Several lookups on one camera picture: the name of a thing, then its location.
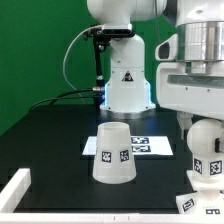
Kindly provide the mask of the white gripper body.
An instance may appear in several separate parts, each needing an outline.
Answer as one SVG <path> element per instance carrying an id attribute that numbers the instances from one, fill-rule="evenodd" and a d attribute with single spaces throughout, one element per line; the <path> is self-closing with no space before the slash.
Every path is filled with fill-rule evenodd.
<path id="1" fill-rule="evenodd" d="M 177 59 L 178 35 L 156 48 L 156 95 L 161 107 L 224 120 L 224 61 L 211 63 L 210 74 L 189 74 Z"/>

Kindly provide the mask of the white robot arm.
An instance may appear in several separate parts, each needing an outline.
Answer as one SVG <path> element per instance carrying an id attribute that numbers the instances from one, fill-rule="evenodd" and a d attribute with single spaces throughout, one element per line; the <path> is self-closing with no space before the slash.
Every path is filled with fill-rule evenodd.
<path id="1" fill-rule="evenodd" d="M 168 0 L 87 0 L 112 47 L 104 111 L 141 114 L 153 107 L 145 44 L 132 23 L 156 18 L 167 5 Z M 158 103 L 224 122 L 224 0 L 177 0 L 176 6 L 177 32 L 155 51 Z"/>

